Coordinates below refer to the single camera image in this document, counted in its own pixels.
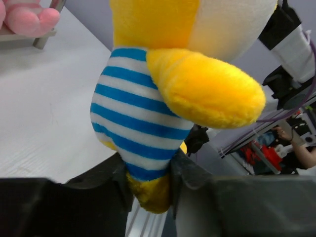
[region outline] blue stripe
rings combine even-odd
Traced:
[[[153,83],[151,76],[138,73],[129,69],[107,66],[102,72],[102,75],[110,76],[114,78],[120,78],[139,85],[157,89],[157,86]]]
[[[147,54],[146,51],[142,49],[138,49],[138,48],[118,48],[112,52],[110,57],[111,58],[124,57],[124,58],[135,59],[141,62],[146,62],[146,54]]]
[[[106,127],[97,123],[92,123],[92,126],[94,131],[104,133],[106,136],[110,137],[116,146],[141,157],[155,160],[169,160],[177,151],[177,149],[165,150],[139,144],[127,138],[116,135],[115,133],[110,132]]]
[[[105,97],[108,97],[117,101],[121,101],[123,103],[133,105],[139,108],[155,111],[164,115],[178,117],[162,101],[149,99],[146,97],[135,95],[123,90],[115,89],[115,88],[108,87],[106,85],[101,85],[101,84],[97,84],[94,92],[99,95],[103,95]]]
[[[168,169],[146,170],[133,164],[125,163],[131,176],[140,181],[151,181],[164,176]]]
[[[118,112],[106,109],[98,104],[92,103],[90,111],[111,122],[122,125],[124,127],[154,135],[162,138],[170,138],[175,140],[184,140],[190,130],[181,130],[177,128],[167,127],[143,120],[139,120]]]

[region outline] blue and white striped shirt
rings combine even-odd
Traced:
[[[166,173],[193,123],[175,115],[153,83],[142,48],[116,48],[91,104],[91,121],[102,142],[112,142],[137,180]]]

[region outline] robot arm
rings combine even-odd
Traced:
[[[284,0],[259,36],[281,66],[265,79],[263,86],[273,91],[277,109],[291,110],[309,96],[315,75],[310,38],[295,10]]]

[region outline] yellow plush arm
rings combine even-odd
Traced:
[[[186,49],[150,50],[147,63],[167,106],[199,125],[249,125],[264,108],[260,84],[228,63]]]

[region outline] yellow plush toy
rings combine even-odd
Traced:
[[[141,206],[170,206],[168,165],[194,123],[237,128],[265,105],[228,62],[246,51],[277,0],[110,0],[114,49],[93,95],[98,139],[124,160]]]

